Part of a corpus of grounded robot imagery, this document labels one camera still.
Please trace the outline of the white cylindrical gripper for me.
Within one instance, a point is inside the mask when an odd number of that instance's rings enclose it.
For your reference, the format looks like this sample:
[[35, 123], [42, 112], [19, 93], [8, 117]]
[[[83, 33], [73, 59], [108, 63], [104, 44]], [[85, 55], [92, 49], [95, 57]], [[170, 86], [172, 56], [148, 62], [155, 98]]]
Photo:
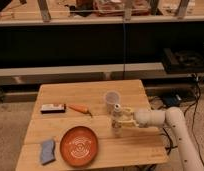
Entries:
[[117, 123], [123, 128], [134, 127], [160, 127], [165, 122], [165, 112], [162, 110], [139, 109], [134, 113], [134, 109], [130, 107], [123, 107], [122, 114], [126, 116], [133, 116], [134, 121], [118, 121]]

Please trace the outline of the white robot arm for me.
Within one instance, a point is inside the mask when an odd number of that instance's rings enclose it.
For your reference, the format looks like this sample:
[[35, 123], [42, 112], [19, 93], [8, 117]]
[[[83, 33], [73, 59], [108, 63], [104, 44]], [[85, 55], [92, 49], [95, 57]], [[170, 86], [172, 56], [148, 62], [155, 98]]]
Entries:
[[117, 122], [122, 126], [138, 128], [162, 127], [165, 124], [172, 130], [183, 167], [183, 171], [204, 171], [203, 162], [196, 150], [186, 125], [183, 112], [178, 107], [166, 110], [138, 109], [119, 107]]

